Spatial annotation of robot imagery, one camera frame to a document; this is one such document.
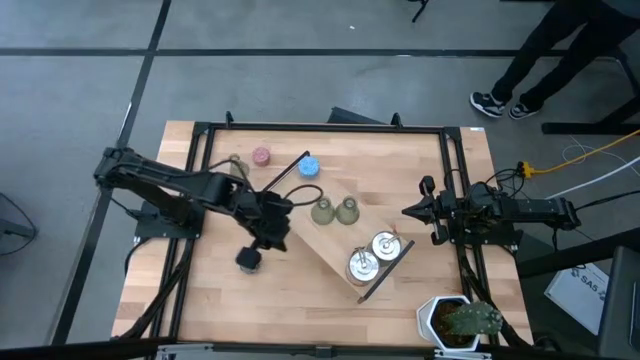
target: potted plant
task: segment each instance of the potted plant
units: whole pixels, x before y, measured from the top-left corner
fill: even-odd
[[[444,351],[474,351],[480,335],[494,335],[502,314],[485,302],[466,296],[436,296],[418,311],[418,332]]]

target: small green bottle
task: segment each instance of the small green bottle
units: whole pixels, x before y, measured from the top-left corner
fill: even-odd
[[[344,225],[351,225],[360,218],[358,202],[353,196],[347,196],[336,209],[336,218]]]
[[[249,176],[249,165],[240,160],[240,155],[231,154],[229,156],[229,160],[235,160],[239,163],[240,168],[234,163],[231,163],[231,167],[229,168],[229,174],[233,176],[237,176],[242,179],[242,173],[240,173],[240,169],[244,172],[245,176]]]
[[[318,225],[328,225],[336,216],[336,210],[329,198],[323,197],[311,208],[311,219]]]

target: sneaker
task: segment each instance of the sneaker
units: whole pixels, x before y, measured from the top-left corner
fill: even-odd
[[[538,113],[538,111],[540,110],[531,111],[527,109],[527,107],[522,103],[517,103],[511,108],[511,110],[509,110],[509,117],[513,120],[520,120],[535,115]]]
[[[492,118],[499,118],[504,111],[504,102],[496,101],[491,94],[474,92],[469,96],[469,101],[474,108]]]

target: succulent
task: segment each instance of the succulent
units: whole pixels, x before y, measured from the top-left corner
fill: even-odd
[[[462,305],[445,320],[455,335],[495,335],[502,328],[502,314],[484,301]]]

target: person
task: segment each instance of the person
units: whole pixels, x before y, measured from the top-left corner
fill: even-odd
[[[640,0],[558,0],[529,35],[504,76],[490,93],[474,92],[474,108],[493,117],[502,116],[513,89],[527,76],[542,54],[586,24],[558,66],[538,85],[520,96],[509,117],[536,114],[545,100],[562,89],[593,59],[615,49],[640,27]]]

